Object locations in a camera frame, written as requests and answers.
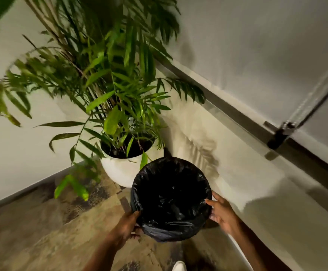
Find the person's left hand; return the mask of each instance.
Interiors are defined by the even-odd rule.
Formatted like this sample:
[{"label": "person's left hand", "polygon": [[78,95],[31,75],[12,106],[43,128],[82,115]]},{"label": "person's left hand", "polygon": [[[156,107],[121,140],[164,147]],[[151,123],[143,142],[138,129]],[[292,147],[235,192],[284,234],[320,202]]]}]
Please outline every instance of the person's left hand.
[{"label": "person's left hand", "polygon": [[139,216],[139,211],[136,211],[134,213],[125,213],[119,220],[116,227],[114,227],[114,229],[110,232],[110,235],[114,238],[116,242],[118,250],[124,246],[128,239],[139,238],[139,235],[137,234],[139,232],[139,228],[135,230],[136,219]]}]

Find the person's right hand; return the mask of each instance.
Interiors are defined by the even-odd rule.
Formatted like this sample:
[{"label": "person's right hand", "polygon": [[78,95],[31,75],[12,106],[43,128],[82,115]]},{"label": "person's right hand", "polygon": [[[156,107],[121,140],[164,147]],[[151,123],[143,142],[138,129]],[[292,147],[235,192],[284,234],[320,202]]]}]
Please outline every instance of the person's right hand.
[{"label": "person's right hand", "polygon": [[214,191],[212,194],[217,201],[205,199],[205,202],[213,207],[210,219],[217,222],[226,233],[233,236],[233,233],[240,227],[240,218],[226,199]]}]

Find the white wall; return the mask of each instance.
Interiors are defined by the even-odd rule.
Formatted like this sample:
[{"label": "white wall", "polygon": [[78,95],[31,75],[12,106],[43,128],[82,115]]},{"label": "white wall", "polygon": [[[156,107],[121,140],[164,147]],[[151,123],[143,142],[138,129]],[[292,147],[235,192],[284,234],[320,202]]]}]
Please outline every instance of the white wall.
[{"label": "white wall", "polygon": [[[328,69],[328,0],[178,5],[176,66],[257,123],[287,120]],[[328,162],[328,103],[294,138]]]},{"label": "white wall", "polygon": [[173,156],[200,168],[293,271],[328,271],[328,208],[321,206],[328,206],[328,191],[281,156],[266,160],[267,147],[209,102],[185,103],[174,90],[171,96],[162,117]]},{"label": "white wall", "polygon": [[[47,37],[44,30],[23,0],[14,6],[0,21],[0,78],[8,65],[19,55],[32,49],[22,37],[28,36],[37,46],[43,45]],[[45,93],[35,92],[30,97],[32,119],[22,115],[9,105],[22,128],[12,125],[0,117],[0,199],[18,192],[70,166],[69,150],[75,138],[54,142],[56,154],[48,147],[51,138],[59,133],[76,132],[77,128],[37,127],[42,123],[69,119],[81,120],[75,106],[51,100]]]}]

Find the white plant pot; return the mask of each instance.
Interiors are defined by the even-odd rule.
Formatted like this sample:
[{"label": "white plant pot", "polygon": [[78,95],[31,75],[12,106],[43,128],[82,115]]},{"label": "white plant pot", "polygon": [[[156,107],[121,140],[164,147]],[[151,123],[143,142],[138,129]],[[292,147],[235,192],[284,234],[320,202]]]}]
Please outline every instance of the white plant pot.
[{"label": "white plant pot", "polygon": [[[164,149],[158,150],[158,141],[155,140],[153,145],[146,151],[146,154],[153,161],[164,157]],[[140,171],[140,162],[142,154],[130,159],[118,159],[107,155],[101,159],[101,164],[107,175],[117,184],[122,187],[131,187],[136,174]]]}]

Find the floor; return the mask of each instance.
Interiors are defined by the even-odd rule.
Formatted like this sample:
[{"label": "floor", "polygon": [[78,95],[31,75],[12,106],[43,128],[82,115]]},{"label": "floor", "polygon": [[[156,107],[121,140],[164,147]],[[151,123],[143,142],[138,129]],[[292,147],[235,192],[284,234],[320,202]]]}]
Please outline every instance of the floor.
[{"label": "floor", "polygon": [[[101,168],[87,202],[66,188],[53,198],[46,183],[0,207],[0,271],[81,270],[121,215],[130,210],[130,189],[114,183]],[[247,270],[229,237],[208,222],[182,242],[157,243],[148,236],[129,240],[117,253],[114,271],[167,271],[177,260],[188,271]]]}]

